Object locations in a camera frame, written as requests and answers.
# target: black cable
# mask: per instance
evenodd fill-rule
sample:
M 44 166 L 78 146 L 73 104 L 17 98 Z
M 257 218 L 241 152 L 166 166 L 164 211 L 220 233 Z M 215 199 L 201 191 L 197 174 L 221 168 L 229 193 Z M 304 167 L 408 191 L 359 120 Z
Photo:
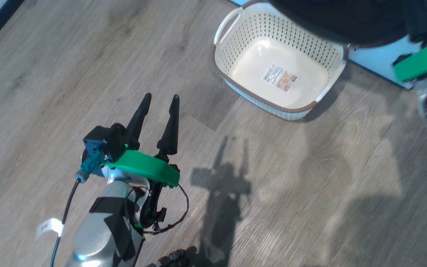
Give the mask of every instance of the black cable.
M 160 234 L 160 233 L 164 233 L 164 232 L 166 232 L 168 230 L 171 230 L 172 228 L 174 228 L 176 225 L 178 225 L 179 223 L 181 223 L 181 221 L 183 221 L 185 219 L 185 216 L 187 216 L 187 213 L 189 212 L 189 197 L 187 196 L 187 193 L 185 192 L 185 190 L 182 188 L 181 185 L 179 185 L 179 188 L 183 192 L 183 194 L 185 196 L 185 201 L 187 202 L 187 208 L 185 209 L 185 212 L 182 215 L 182 217 L 177 222 L 175 222 L 173 224 L 169 224 L 168 226 L 166 226 L 163 229 L 160 229 L 160 230 L 157 230 L 157 231 L 144 231 L 145 234 L 157 235 L 157 234 Z
M 64 227 L 65 221 L 67 220 L 68 209 L 70 208 L 70 203 L 72 202 L 72 198 L 73 198 L 73 195 L 75 194 L 75 190 L 77 189 L 78 184 L 80 184 L 79 179 L 77 179 L 75 181 L 75 184 L 72 187 L 72 191 L 70 192 L 70 195 L 68 196 L 66 209 L 64 211 L 64 216 L 62 217 L 62 227 Z M 50 260 L 50 267 L 54 267 L 54 261 L 56 259 L 56 254 L 57 254 L 57 249 L 59 248 L 59 243 L 60 243 L 60 236 L 57 237 L 56 245 L 54 246 L 54 251 L 52 252 L 52 258 Z
M 132 186 L 131 190 L 125 196 L 124 209 L 125 209 L 125 216 L 128 219 L 128 223 L 129 223 L 129 236 L 131 236 L 131 229 L 132 229 L 132 225 L 134 226 L 134 222 L 133 222 L 133 218 L 131 216 L 129 216 L 129 212 L 128 212 L 128 197 L 133 191 L 135 191 L 136 188 L 144 188 L 147 190 L 147 192 L 145 192 L 145 194 L 146 193 L 151 194 L 151 190 L 149 188 L 147 188 L 146 186 Z

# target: white label tag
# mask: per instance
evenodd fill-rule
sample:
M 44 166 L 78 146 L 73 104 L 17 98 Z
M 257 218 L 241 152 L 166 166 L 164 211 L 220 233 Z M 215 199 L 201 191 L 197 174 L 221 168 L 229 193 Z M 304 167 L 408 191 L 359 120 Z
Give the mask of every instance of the white label tag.
M 57 220 L 56 218 L 50 218 L 49 220 L 46 220 L 45 222 L 39 224 L 36 230 L 36 239 L 47 231 L 57 232 L 61 237 L 63 229 L 64 225 L 61 221 Z
M 289 91 L 296 79 L 298 79 L 297 76 L 285 71 L 285 69 L 276 64 L 271 64 L 263 75 L 263 81 L 266 81 L 285 92 Z

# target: black fabric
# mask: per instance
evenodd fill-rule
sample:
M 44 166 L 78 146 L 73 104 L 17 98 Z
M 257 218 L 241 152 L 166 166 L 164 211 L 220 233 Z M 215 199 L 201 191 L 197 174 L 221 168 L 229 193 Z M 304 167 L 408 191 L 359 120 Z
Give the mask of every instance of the black fabric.
M 406 35 L 403 0 L 269 0 L 311 32 L 341 43 L 381 46 Z
M 128 216 L 134 215 L 134 203 L 125 198 L 100 197 L 95 200 L 90 213 L 110 213 L 111 215 L 105 218 L 105 223 L 112 232 L 115 241 L 116 249 L 120 253 L 121 258 L 126 261 L 136 255 L 131 233 L 124 218 L 125 204 L 128 205 Z

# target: green bracket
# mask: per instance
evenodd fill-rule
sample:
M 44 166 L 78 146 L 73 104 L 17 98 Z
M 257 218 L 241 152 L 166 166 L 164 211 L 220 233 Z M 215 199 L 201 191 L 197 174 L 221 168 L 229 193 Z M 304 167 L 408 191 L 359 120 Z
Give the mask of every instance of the green bracket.
M 412 81 L 427 73 L 427 47 L 420 50 L 413 56 L 396 64 L 395 76 L 398 81 Z
M 179 185 L 180 173 L 178 171 L 166 162 L 137 150 L 126 150 L 116 162 L 105 165 L 168 186 L 176 187 Z

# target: wooden floor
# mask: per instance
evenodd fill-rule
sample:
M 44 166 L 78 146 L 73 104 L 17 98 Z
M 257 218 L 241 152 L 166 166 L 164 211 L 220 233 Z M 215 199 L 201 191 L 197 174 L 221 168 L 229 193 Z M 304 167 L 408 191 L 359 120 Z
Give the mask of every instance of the wooden floor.
M 153 103 L 153 154 L 181 98 L 189 217 L 147 237 L 138 265 L 196 246 L 196 266 L 427 267 L 427 132 L 413 92 L 349 64 L 303 121 L 240 98 L 212 73 L 226 0 L 26 0 L 0 32 L 0 267 L 48 266 L 82 138 Z M 103 189 L 79 186 L 56 265 Z M 165 190 L 166 221 L 185 202 Z

